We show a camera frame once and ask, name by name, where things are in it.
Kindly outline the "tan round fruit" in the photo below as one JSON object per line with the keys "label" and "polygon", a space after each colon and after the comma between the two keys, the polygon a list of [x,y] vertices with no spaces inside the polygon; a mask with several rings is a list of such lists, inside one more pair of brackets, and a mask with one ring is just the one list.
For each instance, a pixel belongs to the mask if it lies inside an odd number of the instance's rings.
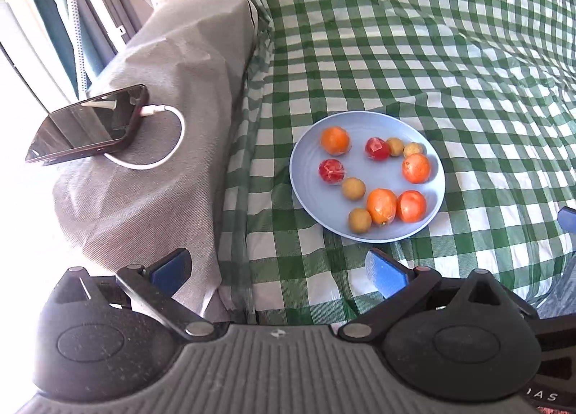
{"label": "tan round fruit", "polygon": [[359,201],[365,192],[365,184],[358,178],[349,177],[342,182],[342,194],[350,201]]}
{"label": "tan round fruit", "polygon": [[347,225],[354,234],[363,235],[370,230],[372,217],[365,208],[355,208],[347,217]]}

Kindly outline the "large orange fruit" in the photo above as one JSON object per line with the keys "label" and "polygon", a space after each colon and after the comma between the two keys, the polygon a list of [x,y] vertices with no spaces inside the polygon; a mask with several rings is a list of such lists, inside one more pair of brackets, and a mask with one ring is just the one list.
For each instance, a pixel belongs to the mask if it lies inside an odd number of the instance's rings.
{"label": "large orange fruit", "polygon": [[375,189],[370,192],[366,201],[366,209],[372,222],[384,226],[395,220],[396,195],[389,189]]}

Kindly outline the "light blue plate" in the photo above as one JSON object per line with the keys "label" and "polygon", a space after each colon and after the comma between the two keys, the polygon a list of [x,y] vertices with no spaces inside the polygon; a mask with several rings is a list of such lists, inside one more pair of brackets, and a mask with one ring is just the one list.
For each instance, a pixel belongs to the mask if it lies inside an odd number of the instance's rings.
{"label": "light blue plate", "polygon": [[[345,198],[342,188],[322,180],[319,171],[321,162],[329,158],[320,144],[321,133],[332,126],[344,128],[351,137],[350,150],[337,157],[344,166],[346,176],[361,180],[368,192],[377,188],[390,189],[397,195],[408,190],[420,192],[427,201],[427,212],[421,221],[410,224],[395,219],[390,225],[374,225],[365,234],[351,232],[347,216],[354,208],[365,205],[366,199],[354,202]],[[364,151],[365,144],[374,136],[381,139],[396,137],[403,142],[420,144],[432,165],[429,180],[423,184],[406,180],[402,175],[402,157],[388,158],[382,162],[368,158]],[[439,155],[423,133],[398,118],[368,111],[344,112],[317,121],[294,145],[289,174],[293,192],[310,217],[325,229],[356,242],[399,242],[417,234],[436,217],[446,190]]]}

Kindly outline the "red fruit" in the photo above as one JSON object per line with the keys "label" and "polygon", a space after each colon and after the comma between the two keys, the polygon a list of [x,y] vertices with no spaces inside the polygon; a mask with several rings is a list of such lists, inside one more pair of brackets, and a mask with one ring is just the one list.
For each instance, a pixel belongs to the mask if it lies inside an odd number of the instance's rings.
{"label": "red fruit", "polygon": [[336,158],[326,158],[318,166],[318,174],[326,184],[337,185],[344,181],[346,168]]}
{"label": "red fruit", "polygon": [[379,137],[371,137],[367,140],[364,148],[368,158],[375,162],[383,162],[391,156],[391,148],[386,140]]}

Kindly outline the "green white checkered cloth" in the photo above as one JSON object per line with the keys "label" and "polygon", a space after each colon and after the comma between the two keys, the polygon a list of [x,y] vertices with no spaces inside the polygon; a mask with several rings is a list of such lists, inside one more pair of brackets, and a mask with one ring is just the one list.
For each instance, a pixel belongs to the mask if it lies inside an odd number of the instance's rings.
{"label": "green white checkered cloth", "polygon": [[289,158],[328,115],[421,131],[446,172],[431,225],[386,246],[445,276],[492,272],[542,305],[575,255],[575,0],[253,0],[261,14],[229,160],[222,298],[260,324],[339,323],[376,305],[366,246],[292,193]]}

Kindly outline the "striped curtain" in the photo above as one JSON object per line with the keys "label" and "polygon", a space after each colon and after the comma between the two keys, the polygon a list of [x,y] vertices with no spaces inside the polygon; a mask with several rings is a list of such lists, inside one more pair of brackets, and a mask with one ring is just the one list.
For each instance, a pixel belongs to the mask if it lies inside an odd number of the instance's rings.
{"label": "striped curtain", "polygon": [[140,28],[129,0],[1,0],[1,81],[56,110],[85,97]]}

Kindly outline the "small orange fruit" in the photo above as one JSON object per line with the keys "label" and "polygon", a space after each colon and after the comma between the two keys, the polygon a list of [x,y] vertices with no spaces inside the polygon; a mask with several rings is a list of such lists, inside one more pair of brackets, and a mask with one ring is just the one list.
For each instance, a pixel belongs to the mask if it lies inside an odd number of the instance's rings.
{"label": "small orange fruit", "polygon": [[428,157],[417,153],[408,156],[402,162],[402,175],[412,184],[423,184],[432,174],[432,165]]}

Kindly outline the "black smartphone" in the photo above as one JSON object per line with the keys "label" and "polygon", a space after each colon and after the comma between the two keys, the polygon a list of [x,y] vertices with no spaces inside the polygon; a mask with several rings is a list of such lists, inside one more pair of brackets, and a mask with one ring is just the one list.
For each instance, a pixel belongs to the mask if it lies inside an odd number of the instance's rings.
{"label": "black smartphone", "polygon": [[134,141],[148,100],[144,85],[131,85],[56,110],[42,121],[24,160],[55,165],[119,152]]}

